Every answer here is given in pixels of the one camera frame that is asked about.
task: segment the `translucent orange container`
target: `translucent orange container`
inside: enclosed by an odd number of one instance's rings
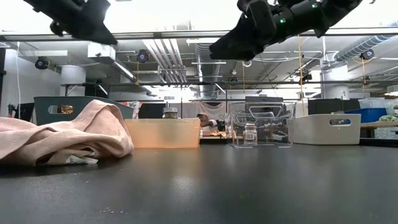
[[[197,148],[200,120],[125,119],[135,148]]]

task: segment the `handle cutout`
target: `handle cutout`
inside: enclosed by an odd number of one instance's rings
[[[50,114],[72,114],[73,106],[71,105],[51,105],[48,108]]]
[[[331,126],[341,126],[341,127],[347,127],[351,125],[351,120],[350,119],[331,119],[329,121],[329,124]]]

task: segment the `label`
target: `label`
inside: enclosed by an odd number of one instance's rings
[[[98,162],[97,159],[92,159],[89,157],[79,158],[74,155],[70,155],[68,159],[65,161],[66,164],[96,164]]]
[[[249,140],[249,141],[256,140],[256,135],[248,133],[248,134],[245,135],[245,140]]]

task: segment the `crumpled towel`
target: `crumpled towel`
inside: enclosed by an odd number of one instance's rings
[[[36,126],[0,118],[0,163],[23,166],[93,164],[134,146],[119,108],[91,101],[73,121]]]
[[[381,116],[379,121],[398,121],[398,114]]]

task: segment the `clear plastic container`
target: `clear plastic container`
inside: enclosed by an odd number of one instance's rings
[[[384,98],[366,98],[360,99],[359,105],[361,109],[365,108],[383,108],[384,107]]]
[[[295,103],[231,103],[229,113],[233,147],[293,145]]]

